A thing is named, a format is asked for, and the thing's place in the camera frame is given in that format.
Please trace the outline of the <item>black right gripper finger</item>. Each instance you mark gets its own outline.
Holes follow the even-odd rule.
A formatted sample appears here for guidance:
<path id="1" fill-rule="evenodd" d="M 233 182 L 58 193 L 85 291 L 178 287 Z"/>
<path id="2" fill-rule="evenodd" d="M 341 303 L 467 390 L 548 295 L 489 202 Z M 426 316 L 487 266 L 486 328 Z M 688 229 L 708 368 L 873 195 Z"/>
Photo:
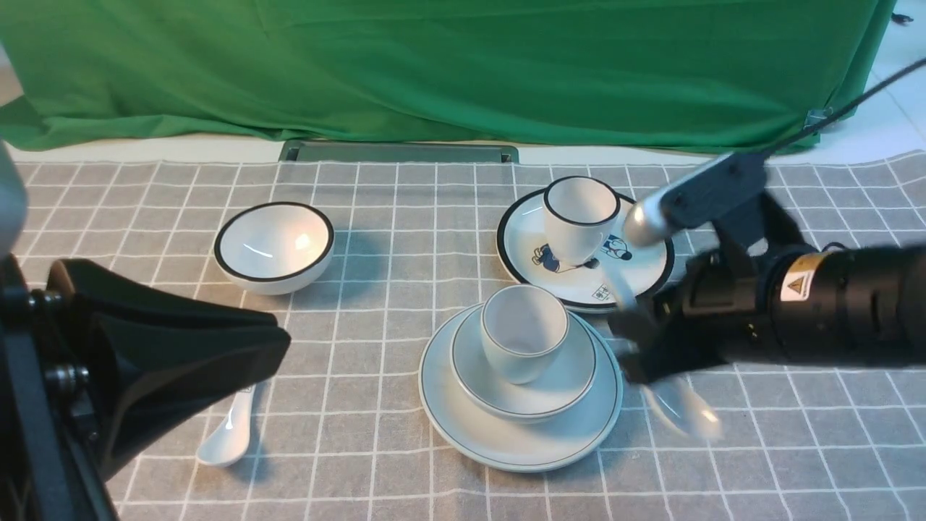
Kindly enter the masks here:
<path id="1" fill-rule="evenodd" d="M 715 347 L 680 311 L 655 319 L 642 308 L 618 309 L 611 314 L 611 332 L 634 344 L 618 356 L 631 384 L 655 384 L 717 366 Z"/>

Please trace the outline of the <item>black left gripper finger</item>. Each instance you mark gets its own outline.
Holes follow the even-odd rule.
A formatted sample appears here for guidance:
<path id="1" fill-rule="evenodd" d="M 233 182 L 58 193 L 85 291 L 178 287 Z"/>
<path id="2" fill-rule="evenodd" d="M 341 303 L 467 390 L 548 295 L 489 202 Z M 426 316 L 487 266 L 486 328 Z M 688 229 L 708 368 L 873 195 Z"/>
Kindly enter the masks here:
<path id="1" fill-rule="evenodd" d="M 47 288 L 67 353 L 88 376 L 104 478 L 206 408 L 274 376 L 291 345 L 277 318 L 143 286 L 86 258 Z"/>

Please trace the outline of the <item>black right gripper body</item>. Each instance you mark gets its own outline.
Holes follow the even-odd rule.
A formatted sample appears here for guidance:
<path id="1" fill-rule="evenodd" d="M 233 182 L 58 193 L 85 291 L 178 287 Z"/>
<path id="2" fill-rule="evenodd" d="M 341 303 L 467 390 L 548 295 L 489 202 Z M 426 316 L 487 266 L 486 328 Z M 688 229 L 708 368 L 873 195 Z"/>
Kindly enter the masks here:
<path id="1" fill-rule="evenodd" d="M 770 317 L 780 267 L 767 255 L 753 270 L 735 271 L 720 250 L 691 258 L 681 280 L 662 288 L 651 309 L 658 333 L 651 358 L 658 363 L 779 363 L 783 350 Z"/>

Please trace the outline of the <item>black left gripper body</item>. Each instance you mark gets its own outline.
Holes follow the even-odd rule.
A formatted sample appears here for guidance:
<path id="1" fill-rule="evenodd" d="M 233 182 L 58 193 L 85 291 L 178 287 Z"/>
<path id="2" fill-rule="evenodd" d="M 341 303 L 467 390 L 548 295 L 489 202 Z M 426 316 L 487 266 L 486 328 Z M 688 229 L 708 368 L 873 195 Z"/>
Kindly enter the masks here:
<path id="1" fill-rule="evenodd" d="M 78 386 L 78 373 L 43 368 L 34 331 L 41 310 L 17 259 L 4 256 L 2 518 L 114 520 L 93 456 L 59 413 L 61 396 Z"/>

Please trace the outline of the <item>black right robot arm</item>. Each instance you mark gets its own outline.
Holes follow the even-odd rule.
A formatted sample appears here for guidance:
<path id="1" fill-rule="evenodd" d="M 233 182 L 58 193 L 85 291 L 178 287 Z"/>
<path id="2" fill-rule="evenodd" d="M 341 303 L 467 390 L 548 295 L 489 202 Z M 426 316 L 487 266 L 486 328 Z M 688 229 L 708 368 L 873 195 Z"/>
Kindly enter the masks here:
<path id="1" fill-rule="evenodd" d="M 726 364 L 923 367 L 924 247 L 794 251 L 735 271 L 701 258 L 654 301 L 653 377 Z"/>

